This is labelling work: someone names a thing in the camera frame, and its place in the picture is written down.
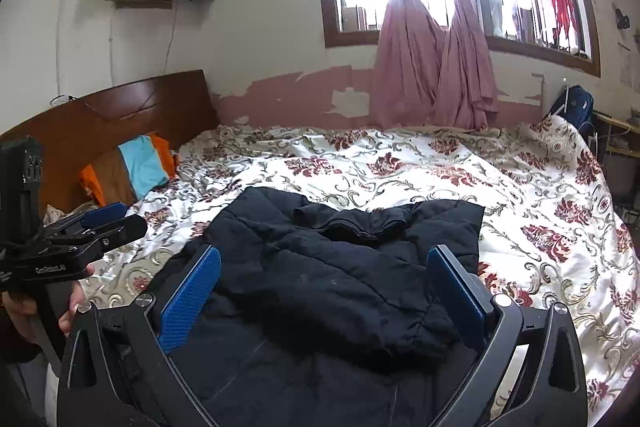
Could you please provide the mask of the person's left hand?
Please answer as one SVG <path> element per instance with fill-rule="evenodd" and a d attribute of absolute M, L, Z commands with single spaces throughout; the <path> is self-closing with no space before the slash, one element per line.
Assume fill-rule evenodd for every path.
<path fill-rule="evenodd" d="M 82 289 L 80 283 L 75 281 L 73 283 L 73 291 L 70 294 L 70 301 L 68 302 L 68 310 L 58 319 L 58 327 L 65 336 L 67 336 L 72 329 L 78 306 L 85 301 L 85 291 Z M 6 312 L 8 312 L 17 332 L 29 343 L 38 345 L 36 331 L 34 329 L 35 317 L 38 315 L 35 300 L 21 294 L 5 291 L 2 294 L 2 305 L 4 309 L 6 309 Z"/>

